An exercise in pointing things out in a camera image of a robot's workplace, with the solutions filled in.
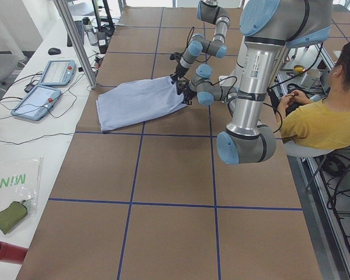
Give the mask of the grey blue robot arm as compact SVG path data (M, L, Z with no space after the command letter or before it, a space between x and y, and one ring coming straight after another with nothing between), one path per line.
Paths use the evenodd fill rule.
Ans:
M226 55L225 37L230 26L230 17L225 8L218 5L218 1L199 1L197 18L215 26L213 37L208 40L199 33L190 33L183 52L175 52L170 56L171 60L177 61L176 70L170 75L175 83L186 75L192 64L201 54L216 58Z
M189 45L177 58L172 82L183 103L196 97L208 106L224 101L232 120L217 137L219 157L227 164L257 163L268 160L275 152L274 133L259 121L261 107L271 79L277 74L275 60L287 48L322 43L330 35L333 12L331 1L249 1L240 18L242 44L246 47L243 66L237 66L236 86L217 86L212 70L200 65L188 81L184 76L201 54L221 58L226 54L225 36L230 18L216 1L200 1L199 20L215 26L212 40L193 35Z

